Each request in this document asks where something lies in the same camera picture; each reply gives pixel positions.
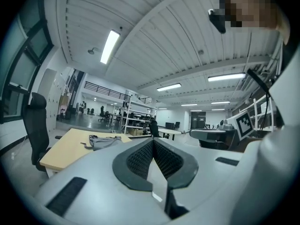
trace window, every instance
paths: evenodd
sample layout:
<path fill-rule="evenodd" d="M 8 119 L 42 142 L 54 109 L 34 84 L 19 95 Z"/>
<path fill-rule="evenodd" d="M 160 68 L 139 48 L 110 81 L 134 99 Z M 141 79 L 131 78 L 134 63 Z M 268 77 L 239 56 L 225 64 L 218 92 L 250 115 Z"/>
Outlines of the window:
<path fill-rule="evenodd" d="M 0 123 L 22 119 L 34 79 L 52 47 L 44 0 L 27 0 L 1 47 Z"/>

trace railing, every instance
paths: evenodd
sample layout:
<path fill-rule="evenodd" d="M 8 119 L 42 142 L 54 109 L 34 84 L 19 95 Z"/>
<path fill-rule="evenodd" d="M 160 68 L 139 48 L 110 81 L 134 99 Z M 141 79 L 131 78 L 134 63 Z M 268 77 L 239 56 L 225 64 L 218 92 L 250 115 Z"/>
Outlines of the railing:
<path fill-rule="evenodd" d="M 125 101 L 128 101 L 128 102 L 130 100 L 129 95 L 126 95 L 126 94 L 123 94 L 123 93 L 120 93 L 120 92 L 117 92 L 117 91 L 114 91 L 114 90 L 110 90 L 108 88 L 98 86 L 98 85 L 96 85 L 94 83 L 91 83 L 91 82 L 85 82 L 84 88 L 92 90 L 94 92 L 99 92 L 99 93 L 102 93 L 102 94 L 105 94 L 105 95 L 108 95 L 108 96 L 112 96 L 114 98 L 119 98 L 119 99 L 122 99 L 122 100 L 125 100 Z"/>
<path fill-rule="evenodd" d="M 150 97 L 144 97 L 144 98 L 139 98 L 140 99 L 140 101 L 142 102 L 142 103 L 152 103 L 152 98 L 150 98 Z"/>

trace round white table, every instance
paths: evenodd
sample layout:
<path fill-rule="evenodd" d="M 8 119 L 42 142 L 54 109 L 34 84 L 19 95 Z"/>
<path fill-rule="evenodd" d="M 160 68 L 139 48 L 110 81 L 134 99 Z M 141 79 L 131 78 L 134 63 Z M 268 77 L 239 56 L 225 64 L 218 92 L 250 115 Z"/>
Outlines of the round white table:
<path fill-rule="evenodd" d="M 174 137 L 175 137 L 175 134 L 181 134 L 181 132 L 178 132 L 178 131 L 175 131 L 175 130 L 170 130 L 170 129 L 163 129 L 163 128 L 160 128 L 158 130 L 159 132 L 163 133 L 163 137 L 165 137 L 165 134 L 173 134 L 173 137 L 172 137 L 172 140 L 174 141 Z"/>

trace window frame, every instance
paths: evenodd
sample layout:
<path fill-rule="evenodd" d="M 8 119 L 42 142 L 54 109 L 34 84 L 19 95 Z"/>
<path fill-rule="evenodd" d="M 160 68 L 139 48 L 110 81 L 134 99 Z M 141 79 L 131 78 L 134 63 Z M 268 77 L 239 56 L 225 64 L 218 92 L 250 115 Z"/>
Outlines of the window frame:
<path fill-rule="evenodd" d="M 47 27 L 47 20 L 45 19 L 45 8 L 44 8 L 44 0 L 38 0 L 38 7 L 39 7 L 39 15 L 40 15 L 40 21 L 37 22 L 27 33 L 27 39 L 25 40 L 24 44 L 21 46 L 19 51 L 17 52 L 16 56 L 13 59 L 13 62 L 9 68 L 9 71 L 7 73 L 4 85 L 3 85 L 3 93 L 2 93 L 2 100 L 0 100 L 0 124 L 3 124 L 5 122 L 15 121 L 15 120 L 21 120 L 23 119 L 23 108 L 28 104 L 31 89 L 33 86 L 33 83 L 36 79 L 36 76 L 38 74 L 38 71 L 46 59 L 46 56 L 49 54 L 51 49 L 53 48 L 53 44 L 50 38 L 50 34 Z M 48 42 L 48 45 L 46 48 L 42 51 L 41 55 L 38 57 L 33 49 L 30 47 L 30 42 L 34 38 L 34 36 L 40 31 L 43 30 L 46 40 Z M 33 76 L 31 78 L 31 81 L 29 83 L 28 89 L 25 90 L 19 86 L 14 86 L 10 84 L 10 80 L 12 78 L 12 75 L 14 73 L 14 70 L 16 68 L 17 63 L 19 62 L 19 59 L 21 58 L 22 54 L 25 54 L 32 62 L 37 66 Z M 21 108 L 21 114 L 11 117 L 4 117 L 4 100 L 9 90 L 22 93 L 23 101 L 22 101 L 22 108 Z"/>

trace chair headrest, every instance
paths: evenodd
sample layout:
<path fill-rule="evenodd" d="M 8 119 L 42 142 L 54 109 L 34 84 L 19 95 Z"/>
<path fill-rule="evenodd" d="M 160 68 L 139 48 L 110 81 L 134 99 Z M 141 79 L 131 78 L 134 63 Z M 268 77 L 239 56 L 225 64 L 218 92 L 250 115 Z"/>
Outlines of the chair headrest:
<path fill-rule="evenodd" d="M 33 92 L 32 93 L 32 100 L 30 102 L 30 108 L 33 109 L 42 109 L 42 108 L 46 108 L 47 106 L 47 101 L 44 98 L 44 96 Z"/>

